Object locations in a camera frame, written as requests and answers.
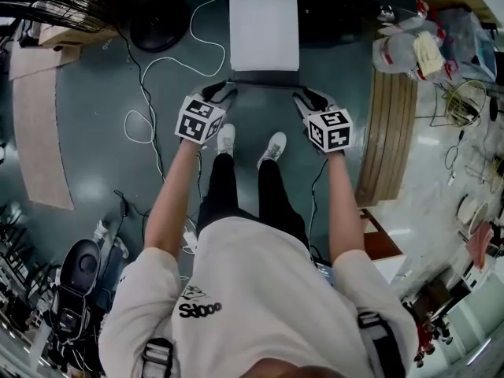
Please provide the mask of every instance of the black pants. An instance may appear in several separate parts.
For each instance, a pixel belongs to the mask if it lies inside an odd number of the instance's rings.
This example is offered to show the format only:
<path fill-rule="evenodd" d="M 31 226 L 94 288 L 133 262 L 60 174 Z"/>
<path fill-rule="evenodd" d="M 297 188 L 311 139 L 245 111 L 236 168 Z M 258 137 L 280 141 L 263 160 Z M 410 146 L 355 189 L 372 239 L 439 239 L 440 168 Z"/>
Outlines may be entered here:
<path fill-rule="evenodd" d="M 219 154 L 213 162 L 208 195 L 199 210 L 197 233 L 225 217 L 241 217 L 267 224 L 299 239 L 308 247 L 305 221 L 292 209 L 278 164 L 265 160 L 259 169 L 259 218 L 238 207 L 235 162 Z"/>

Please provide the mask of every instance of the gray floor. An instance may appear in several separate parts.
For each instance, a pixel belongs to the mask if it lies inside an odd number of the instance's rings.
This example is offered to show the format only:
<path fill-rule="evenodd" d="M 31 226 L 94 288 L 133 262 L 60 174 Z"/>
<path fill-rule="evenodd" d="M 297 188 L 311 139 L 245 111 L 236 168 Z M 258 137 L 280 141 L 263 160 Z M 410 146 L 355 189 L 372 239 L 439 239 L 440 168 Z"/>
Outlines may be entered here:
<path fill-rule="evenodd" d="M 193 7 L 207 0 L 192 0 Z M 228 9 L 220 0 L 201 9 L 194 22 L 195 34 L 229 48 Z M 133 54 L 143 69 L 163 54 L 146 54 L 133 48 Z M 188 34 L 181 43 L 165 55 L 193 65 L 203 72 L 213 72 L 220 62 L 220 51 L 194 41 Z M 347 108 L 357 132 L 357 142 L 346 153 L 354 186 L 362 158 L 362 142 L 369 111 L 371 83 L 371 39 L 330 50 L 302 50 L 301 81 L 305 85 L 332 95 Z M 230 75 L 228 57 L 220 74 Z M 153 66 L 145 86 L 152 94 L 157 111 L 157 133 L 165 166 L 173 159 L 179 139 L 173 130 L 178 109 L 185 95 L 194 87 L 211 81 L 171 61 Z M 2 83 L 0 114 L 6 118 L 6 134 L 12 139 L 11 87 Z M 140 93 L 138 69 L 135 67 L 121 38 L 110 44 L 98 43 L 83 49 L 81 59 L 58 71 L 57 122 L 61 155 L 75 211 L 65 211 L 28 201 L 14 149 L 7 162 L 0 166 L 0 202 L 16 200 L 30 217 L 31 239 L 40 255 L 48 261 L 61 261 L 66 250 L 78 239 L 88 237 L 98 219 L 107 217 L 117 222 L 119 198 L 114 189 L 124 192 L 127 200 L 142 211 L 149 209 L 161 188 L 161 177 L 150 146 L 133 143 L 124 136 L 124 116 L 131 109 L 145 113 L 146 103 Z M 278 130 L 287 134 L 287 150 L 280 159 L 287 193 L 293 207 L 306 223 L 311 213 L 310 187 L 323 162 L 302 135 L 302 124 L 291 101 L 291 92 L 249 89 L 240 91 L 228 114 L 236 126 L 236 175 L 239 200 L 244 209 L 257 212 L 257 159 Z M 138 118 L 132 117 L 128 130 L 137 139 L 148 139 L 149 131 Z M 215 157 L 215 142 L 202 152 L 202 191 Z M 318 214 L 313 226 L 313 243 L 327 255 L 327 173 L 317 185 Z M 191 192 L 190 214 L 198 211 L 196 185 Z M 131 215 L 123 224 L 121 236 L 136 256 L 142 249 L 142 219 Z M 191 259 L 183 254 L 181 269 L 189 274 Z"/>

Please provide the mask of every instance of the white t-shirt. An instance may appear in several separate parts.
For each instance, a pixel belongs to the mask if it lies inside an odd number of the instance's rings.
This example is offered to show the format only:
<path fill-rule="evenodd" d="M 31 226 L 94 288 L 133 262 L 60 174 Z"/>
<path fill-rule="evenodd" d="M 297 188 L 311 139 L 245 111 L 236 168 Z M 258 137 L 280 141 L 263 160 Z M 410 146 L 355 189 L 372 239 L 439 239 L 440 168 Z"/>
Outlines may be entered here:
<path fill-rule="evenodd" d="M 124 270 L 99 338 L 106 374 L 141 376 L 147 341 L 164 337 L 182 378 L 238 378 L 263 358 L 373 377 L 357 323 L 366 310 L 389 323 L 408 369 L 413 318 L 367 254 L 347 252 L 332 267 L 335 288 L 296 238 L 238 217 L 202 231 L 184 290 L 176 259 L 144 250 Z"/>

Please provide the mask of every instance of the white cable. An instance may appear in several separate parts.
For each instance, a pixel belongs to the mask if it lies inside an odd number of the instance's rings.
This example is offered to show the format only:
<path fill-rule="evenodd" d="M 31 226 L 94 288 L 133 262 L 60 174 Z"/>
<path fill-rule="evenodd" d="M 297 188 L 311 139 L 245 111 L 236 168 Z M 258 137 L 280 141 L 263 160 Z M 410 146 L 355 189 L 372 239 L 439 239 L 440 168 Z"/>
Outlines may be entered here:
<path fill-rule="evenodd" d="M 222 61 L 220 61 L 220 65 L 219 65 L 219 68 L 212 74 L 205 74 L 204 72 L 200 72 L 199 70 L 191 67 L 190 65 L 186 65 L 184 63 L 182 63 L 181 61 L 178 61 L 176 60 L 174 57 L 160 57 L 154 61 L 152 61 L 145 69 L 145 71 L 143 72 L 143 75 L 142 75 L 142 80 L 141 80 L 141 83 L 143 85 L 143 81 L 145 79 L 145 75 L 147 74 L 147 72 L 149 71 L 150 67 L 152 65 L 154 65 L 155 63 L 158 63 L 159 61 L 163 61 L 163 60 L 171 60 L 171 61 L 174 61 L 175 63 L 185 67 L 186 69 L 190 69 L 192 70 L 193 72 L 196 72 L 198 73 L 199 75 L 201 76 L 204 76 L 204 77 L 214 77 L 216 76 L 221 70 L 222 70 L 222 66 L 224 66 L 224 62 L 226 60 L 226 49 L 219 43 L 215 43 L 215 42 L 210 42 L 210 41 L 205 41 L 204 39 L 200 39 L 198 38 L 197 36 L 195 36 L 195 34 L 193 33 L 192 31 L 192 21 L 193 19 L 195 18 L 195 14 L 198 12 L 199 9 L 201 9 L 203 6 L 206 6 L 207 4 L 210 4 L 210 3 L 213 3 L 213 2 L 216 2 L 217 0 L 210 0 L 209 2 L 206 2 L 206 3 L 203 3 L 201 4 L 200 6 L 198 6 L 196 8 L 196 10 L 192 13 L 191 15 L 191 22 L 189 23 L 189 31 L 191 33 L 191 36 L 196 39 L 197 41 L 201 42 L 201 43 L 205 43 L 207 45 L 214 45 L 214 46 L 218 46 L 222 49 Z M 144 90 L 144 87 L 142 87 L 142 85 L 140 86 L 140 90 L 142 91 L 142 95 L 143 97 L 145 98 L 146 102 L 147 102 L 147 105 L 149 106 L 149 111 L 150 111 L 150 114 L 152 115 L 152 123 L 144 116 L 142 115 L 139 111 L 137 110 L 130 110 L 127 114 L 126 114 L 126 117 L 124 118 L 124 134 L 126 135 L 126 137 L 131 140 L 132 142 L 135 142 L 135 143 L 139 143 L 139 144 L 150 144 L 152 146 L 152 148 L 154 149 L 154 153 L 156 154 L 156 165 L 157 165 L 157 170 L 159 171 L 159 173 L 161 174 L 161 177 L 163 178 L 163 180 L 165 180 L 165 176 L 163 175 L 163 172 L 161 171 L 161 166 L 160 166 L 160 163 L 159 163 L 159 153 L 158 153 L 158 150 L 156 149 L 156 146 L 154 144 L 154 138 L 156 136 L 156 113 L 154 111 L 154 107 L 152 106 L 152 103 L 149 103 L 149 99 L 147 99 L 147 96 L 146 96 L 146 93 L 145 93 L 145 90 Z M 137 140 L 137 139 L 133 139 L 129 134 L 128 134 L 128 130 L 127 130 L 127 127 L 126 127 L 126 124 L 128 122 L 128 118 L 129 116 L 134 113 L 135 115 L 139 116 L 141 119 L 143 119 L 150 127 L 150 139 L 147 140 L 147 141 L 141 141 L 141 140 Z"/>

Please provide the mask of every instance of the wire rack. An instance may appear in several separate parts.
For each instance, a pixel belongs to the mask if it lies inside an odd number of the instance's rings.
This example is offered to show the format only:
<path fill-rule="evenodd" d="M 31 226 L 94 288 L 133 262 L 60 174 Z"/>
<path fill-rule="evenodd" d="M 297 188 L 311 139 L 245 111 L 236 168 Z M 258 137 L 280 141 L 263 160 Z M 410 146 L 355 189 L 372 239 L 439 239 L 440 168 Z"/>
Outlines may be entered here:
<path fill-rule="evenodd" d="M 0 16 L 99 32 L 115 28 L 127 7 L 125 0 L 0 0 Z"/>

